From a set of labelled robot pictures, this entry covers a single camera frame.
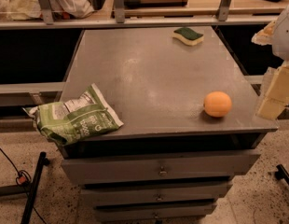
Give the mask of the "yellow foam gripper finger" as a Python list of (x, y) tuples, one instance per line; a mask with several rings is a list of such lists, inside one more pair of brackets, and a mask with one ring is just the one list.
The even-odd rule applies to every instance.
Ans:
[(276, 21), (270, 22), (262, 30), (254, 34), (251, 41), (260, 46), (266, 46), (272, 44), (272, 37), (274, 32)]
[(263, 76), (256, 115), (276, 119), (289, 105), (289, 62), (278, 68), (269, 67)]

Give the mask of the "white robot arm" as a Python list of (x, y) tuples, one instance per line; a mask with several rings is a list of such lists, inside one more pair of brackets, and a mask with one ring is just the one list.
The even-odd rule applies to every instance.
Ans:
[(252, 42), (271, 45), (274, 56), (283, 60), (277, 69), (270, 68), (263, 78), (262, 101), (256, 115), (276, 119), (289, 105), (289, 5), (276, 21), (270, 22), (252, 37)]

